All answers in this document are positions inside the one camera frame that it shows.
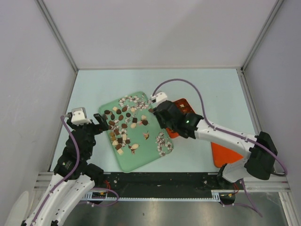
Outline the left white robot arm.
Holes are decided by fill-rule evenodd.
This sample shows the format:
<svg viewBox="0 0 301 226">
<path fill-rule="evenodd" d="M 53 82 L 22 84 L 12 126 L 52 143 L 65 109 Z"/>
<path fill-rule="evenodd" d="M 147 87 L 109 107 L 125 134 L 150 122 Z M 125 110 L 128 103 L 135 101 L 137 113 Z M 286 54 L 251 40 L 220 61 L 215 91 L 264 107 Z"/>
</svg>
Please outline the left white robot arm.
<svg viewBox="0 0 301 226">
<path fill-rule="evenodd" d="M 87 118 L 84 108 L 60 117 L 69 137 L 42 199 L 23 226 L 62 226 L 83 196 L 103 185 L 103 169 L 87 161 L 95 136 L 108 131 L 109 125 L 105 115 L 95 113 L 94 118 L 97 123 Z"/>
</svg>

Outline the orange chocolate box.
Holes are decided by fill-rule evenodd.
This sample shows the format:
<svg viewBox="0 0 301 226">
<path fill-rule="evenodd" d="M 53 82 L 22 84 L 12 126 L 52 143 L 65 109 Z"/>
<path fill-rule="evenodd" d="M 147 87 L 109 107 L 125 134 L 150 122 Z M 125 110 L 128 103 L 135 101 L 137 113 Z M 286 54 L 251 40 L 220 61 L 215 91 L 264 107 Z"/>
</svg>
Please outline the orange chocolate box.
<svg viewBox="0 0 301 226">
<path fill-rule="evenodd" d="M 174 104 L 182 113 L 195 113 L 189 102 L 185 98 L 174 101 Z M 166 131 L 171 139 L 179 137 L 179 134 L 171 129 L 166 128 Z"/>
</svg>

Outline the green floral tray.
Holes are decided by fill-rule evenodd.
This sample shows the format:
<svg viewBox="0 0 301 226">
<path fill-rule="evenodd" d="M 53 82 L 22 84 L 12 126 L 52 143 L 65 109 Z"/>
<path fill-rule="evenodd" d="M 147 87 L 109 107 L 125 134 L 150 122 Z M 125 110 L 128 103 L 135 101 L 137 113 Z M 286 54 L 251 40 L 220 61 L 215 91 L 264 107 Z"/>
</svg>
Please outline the green floral tray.
<svg viewBox="0 0 301 226">
<path fill-rule="evenodd" d="M 161 157 L 174 149 L 172 139 L 162 129 L 153 115 L 153 104 L 147 95 L 138 91 L 99 107 L 109 125 L 107 136 L 116 157 L 119 168 L 124 173 L 132 172 Z M 141 116 L 145 115 L 148 125 L 143 125 Z M 123 154 L 119 155 L 116 146 L 122 145 Z M 133 144 L 139 147 L 131 150 Z"/>
</svg>

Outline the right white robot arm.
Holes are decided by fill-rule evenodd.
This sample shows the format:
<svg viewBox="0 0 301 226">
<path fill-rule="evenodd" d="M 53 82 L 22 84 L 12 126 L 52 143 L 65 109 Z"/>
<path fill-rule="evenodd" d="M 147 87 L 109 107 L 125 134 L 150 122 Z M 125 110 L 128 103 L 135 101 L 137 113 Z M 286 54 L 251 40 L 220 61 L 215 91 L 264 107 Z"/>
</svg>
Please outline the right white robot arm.
<svg viewBox="0 0 301 226">
<path fill-rule="evenodd" d="M 228 189 L 234 182 L 248 176 L 269 180 L 277 149 L 268 133 L 261 131 L 259 135 L 252 135 L 228 130 L 196 113 L 182 113 L 169 100 L 155 102 L 155 105 L 153 114 L 161 128 L 173 130 L 183 138 L 216 143 L 242 156 L 242 159 L 220 168 L 217 176 L 220 188 Z"/>
</svg>

